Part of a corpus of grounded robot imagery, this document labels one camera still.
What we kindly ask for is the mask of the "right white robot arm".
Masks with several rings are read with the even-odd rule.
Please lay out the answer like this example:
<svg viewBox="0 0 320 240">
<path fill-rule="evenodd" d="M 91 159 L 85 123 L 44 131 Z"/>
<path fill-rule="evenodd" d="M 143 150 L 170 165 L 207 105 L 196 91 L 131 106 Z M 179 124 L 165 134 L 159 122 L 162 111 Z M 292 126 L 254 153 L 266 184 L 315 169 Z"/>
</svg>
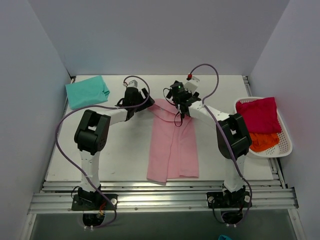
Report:
<svg viewBox="0 0 320 240">
<path fill-rule="evenodd" d="M 222 193 L 222 200 L 232 207 L 240 201 L 239 191 L 244 189 L 245 160 L 252 140 L 242 115 L 225 113 L 204 103 L 197 92 L 199 82 L 175 81 L 166 98 L 172 100 L 182 119 L 188 116 L 216 128 L 218 149 L 225 158 L 223 186 L 226 191 Z"/>
</svg>

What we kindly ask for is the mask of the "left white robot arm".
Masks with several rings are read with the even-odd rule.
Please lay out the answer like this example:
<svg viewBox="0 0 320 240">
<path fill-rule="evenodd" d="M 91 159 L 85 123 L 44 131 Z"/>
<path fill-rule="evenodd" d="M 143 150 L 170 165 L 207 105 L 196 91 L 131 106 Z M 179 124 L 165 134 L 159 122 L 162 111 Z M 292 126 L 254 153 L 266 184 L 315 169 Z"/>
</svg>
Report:
<svg viewBox="0 0 320 240">
<path fill-rule="evenodd" d="M 129 86 L 115 108 L 107 110 L 105 114 L 89 109 L 84 111 L 74 141 L 80 153 L 82 169 L 78 196 L 88 209 L 95 210 L 101 203 L 102 196 L 98 193 L 101 189 L 99 158 L 107 143 L 110 126 L 128 121 L 135 113 L 154 103 L 146 88 L 138 90 L 137 87 Z"/>
</svg>

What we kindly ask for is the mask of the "pink t-shirt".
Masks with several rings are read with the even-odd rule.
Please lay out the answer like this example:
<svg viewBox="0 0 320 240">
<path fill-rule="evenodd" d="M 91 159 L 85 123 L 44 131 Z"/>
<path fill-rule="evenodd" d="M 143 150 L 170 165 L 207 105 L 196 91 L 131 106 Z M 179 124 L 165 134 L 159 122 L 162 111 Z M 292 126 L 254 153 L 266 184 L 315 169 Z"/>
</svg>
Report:
<svg viewBox="0 0 320 240">
<path fill-rule="evenodd" d="M 180 119 L 178 110 L 164 99 L 156 99 L 146 178 L 165 184 L 169 179 L 198 178 L 199 160 L 194 121 Z"/>
</svg>

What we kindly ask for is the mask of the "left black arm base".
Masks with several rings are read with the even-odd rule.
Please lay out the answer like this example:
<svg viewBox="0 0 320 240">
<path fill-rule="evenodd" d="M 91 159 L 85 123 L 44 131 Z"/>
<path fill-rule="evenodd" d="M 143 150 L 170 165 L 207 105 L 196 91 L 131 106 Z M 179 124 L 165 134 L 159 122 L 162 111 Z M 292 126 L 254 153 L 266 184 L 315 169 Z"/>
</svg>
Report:
<svg viewBox="0 0 320 240">
<path fill-rule="evenodd" d="M 118 194 L 104 193 L 103 196 L 97 191 L 87 192 L 76 186 L 71 191 L 71 210 L 75 212 L 97 211 L 96 213 L 83 213 L 82 223 L 91 230 L 106 227 L 117 218 Z M 106 220 L 106 211 L 114 211 L 114 217 Z"/>
</svg>

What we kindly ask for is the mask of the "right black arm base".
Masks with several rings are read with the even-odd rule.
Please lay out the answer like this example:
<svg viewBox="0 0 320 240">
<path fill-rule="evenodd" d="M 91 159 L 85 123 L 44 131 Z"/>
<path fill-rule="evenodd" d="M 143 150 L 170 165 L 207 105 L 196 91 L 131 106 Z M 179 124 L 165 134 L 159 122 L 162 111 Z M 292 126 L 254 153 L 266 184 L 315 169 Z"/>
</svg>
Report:
<svg viewBox="0 0 320 240">
<path fill-rule="evenodd" d="M 234 192 L 226 188 L 220 192 L 207 192 L 206 198 L 215 220 L 227 227 L 236 228 L 252 207 L 252 189 L 249 187 L 247 191 L 245 186 Z"/>
</svg>

